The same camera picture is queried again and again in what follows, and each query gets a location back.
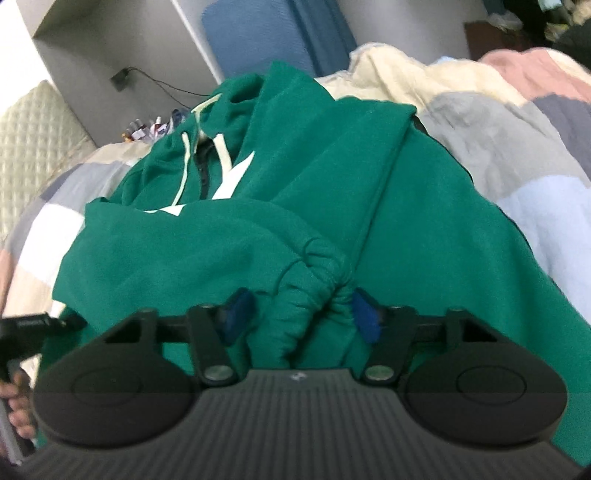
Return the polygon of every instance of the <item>metal screw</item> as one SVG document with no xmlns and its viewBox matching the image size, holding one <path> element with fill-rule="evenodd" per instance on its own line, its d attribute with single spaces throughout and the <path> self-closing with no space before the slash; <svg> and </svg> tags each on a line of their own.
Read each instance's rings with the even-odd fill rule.
<svg viewBox="0 0 591 480">
<path fill-rule="evenodd" d="M 372 365 L 365 370 L 365 377 L 373 382 L 385 382 L 394 376 L 394 370 L 386 365 Z"/>
<path fill-rule="evenodd" d="M 234 374 L 234 370 L 227 365 L 207 367 L 203 375 L 212 382 L 224 382 Z"/>
</svg>

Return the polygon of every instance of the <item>light green quilted fabric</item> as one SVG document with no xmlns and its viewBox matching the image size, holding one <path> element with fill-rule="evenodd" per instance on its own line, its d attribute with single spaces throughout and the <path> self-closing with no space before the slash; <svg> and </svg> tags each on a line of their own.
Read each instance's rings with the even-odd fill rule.
<svg viewBox="0 0 591 480">
<path fill-rule="evenodd" d="M 48 181 L 95 149 L 64 99 L 46 81 L 0 116 L 0 245 Z"/>
</svg>

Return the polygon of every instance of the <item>quilted mat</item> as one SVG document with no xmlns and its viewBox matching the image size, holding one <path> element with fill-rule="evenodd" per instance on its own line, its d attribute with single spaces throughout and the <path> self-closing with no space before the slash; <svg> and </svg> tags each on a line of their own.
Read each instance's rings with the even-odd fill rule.
<svg viewBox="0 0 591 480">
<path fill-rule="evenodd" d="M 47 81 L 0 116 L 0 245 L 39 191 L 95 149 Z"/>
</svg>

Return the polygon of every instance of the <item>white wall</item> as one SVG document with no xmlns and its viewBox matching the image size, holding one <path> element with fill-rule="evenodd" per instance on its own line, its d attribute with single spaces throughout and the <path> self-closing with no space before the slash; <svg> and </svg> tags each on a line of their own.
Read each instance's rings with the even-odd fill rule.
<svg viewBox="0 0 591 480">
<path fill-rule="evenodd" d="M 423 63 L 468 58 L 463 23 L 486 18 L 481 0 L 337 0 L 358 44 L 382 42 Z"/>
<path fill-rule="evenodd" d="M 18 10 L 16 0 L 0 2 L 0 115 L 50 75 Z"/>
</svg>

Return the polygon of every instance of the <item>brown furniture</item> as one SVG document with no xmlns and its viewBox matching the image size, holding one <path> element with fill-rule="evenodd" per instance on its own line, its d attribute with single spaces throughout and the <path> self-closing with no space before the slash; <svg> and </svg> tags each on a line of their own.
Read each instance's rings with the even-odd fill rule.
<svg viewBox="0 0 591 480">
<path fill-rule="evenodd" d="M 464 23 L 464 30 L 472 60 L 480 60 L 486 53 L 500 48 L 524 51 L 538 46 L 523 31 L 504 32 L 488 22 Z"/>
</svg>

